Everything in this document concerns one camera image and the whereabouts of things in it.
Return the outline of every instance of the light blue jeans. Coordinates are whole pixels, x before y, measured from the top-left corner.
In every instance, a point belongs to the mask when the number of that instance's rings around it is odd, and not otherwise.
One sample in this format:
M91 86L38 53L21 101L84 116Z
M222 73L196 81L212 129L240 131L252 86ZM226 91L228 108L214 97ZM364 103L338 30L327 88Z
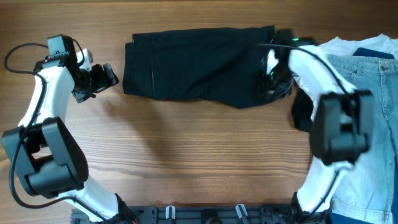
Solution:
M331 200L334 213L369 223L392 223L394 155L398 144L398 60L336 55L329 62L357 89L375 99L374 140Z

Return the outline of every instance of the robotic arm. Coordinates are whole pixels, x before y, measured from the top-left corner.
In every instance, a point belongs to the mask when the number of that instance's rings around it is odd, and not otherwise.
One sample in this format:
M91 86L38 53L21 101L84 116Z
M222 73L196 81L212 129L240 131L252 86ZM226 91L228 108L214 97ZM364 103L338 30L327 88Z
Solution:
M119 80L109 64L91 67L91 53L80 49L76 54L74 40L65 35L48 38L50 55L37 62L34 69L47 82L44 99L39 100L45 86L39 77L35 77L36 86L29 109L18 128L4 132L2 144L7 156L13 158L22 133L34 118L15 166L24 190L31 196L66 200L85 213L90 222L175 223L181 218L181 224L228 224L236 223L231 218L233 216L243 224L324 223L331 196L344 173L352 169L359 155L369 149L373 100L369 91L355 90L354 86L344 82L321 50L308 45L311 39L294 40L298 39L293 38L291 31L280 30L274 43L263 44L275 49L274 61L278 60L276 66L264 74L267 85L262 90L266 95L276 94L281 86L291 86L292 74L295 73L299 78L297 82L303 82L308 95L318 102L314 106L310 132L314 158L303 186L294 193L290 205L246 208L239 204L235 208L195 209L128 207L117 194L102 188L88 175L86 158L63 122L71 92L81 103ZM300 44L308 46L297 48ZM38 103L41 103L39 114L34 116ZM43 146L48 146L52 155L33 158L32 154ZM150 210L149 215L142 213L146 210ZM72 219L79 222L85 217L77 211L72 214Z

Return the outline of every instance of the blue denim fabric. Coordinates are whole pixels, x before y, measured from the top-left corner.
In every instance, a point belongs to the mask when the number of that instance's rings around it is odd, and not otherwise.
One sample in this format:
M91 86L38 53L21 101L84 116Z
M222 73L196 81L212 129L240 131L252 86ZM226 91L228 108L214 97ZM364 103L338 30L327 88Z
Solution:
M336 55L329 62L375 99L374 140L347 173L331 200L334 213L369 223L392 223L394 156L398 143L398 60Z

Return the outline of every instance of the wooden table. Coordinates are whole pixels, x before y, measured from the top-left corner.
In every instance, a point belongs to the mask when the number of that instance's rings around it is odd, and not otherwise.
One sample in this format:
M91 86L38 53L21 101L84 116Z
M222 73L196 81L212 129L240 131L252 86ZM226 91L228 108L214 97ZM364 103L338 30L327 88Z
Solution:
M90 49L95 63L110 63L122 80L124 44L132 33L275 24L319 42L380 33L398 38L397 8L394 0L4 3L0 58L18 44L46 44L47 37L65 34ZM32 70L46 55L47 49L28 47L17 51L9 65ZM34 79L0 66L3 132L24 116ZM237 110L212 101L124 95L119 84L82 104L71 96L66 124L86 155L91 176L129 205L287 203L311 159L308 135L292 127L293 99ZM46 153L43 149L39 155ZM9 164L0 149L0 223L69 222L67 203L41 210L18 206L8 188ZM45 201L27 197L20 184L17 189L30 203Z

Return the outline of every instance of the wooden surface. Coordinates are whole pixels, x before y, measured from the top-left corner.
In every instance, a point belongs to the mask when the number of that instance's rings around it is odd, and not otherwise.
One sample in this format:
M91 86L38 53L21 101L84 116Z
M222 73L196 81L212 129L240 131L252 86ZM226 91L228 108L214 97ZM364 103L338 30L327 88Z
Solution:
M122 80L124 44L132 33L275 24L320 42L380 33L398 38L397 8L394 0L2 4L0 58L15 45L46 44L47 37L62 33L90 49L95 63L110 63ZM46 49L28 47L9 65L31 70L46 55ZM0 65L1 133L17 126L33 89L32 77ZM292 127L293 99L237 110L212 101L124 95L120 83L79 105L71 97L66 124L90 174L129 205L289 202L311 158L307 134ZM72 207L66 203L41 210L18 206L9 193L9 164L1 148L0 223L69 222ZM17 188L28 202L44 201Z

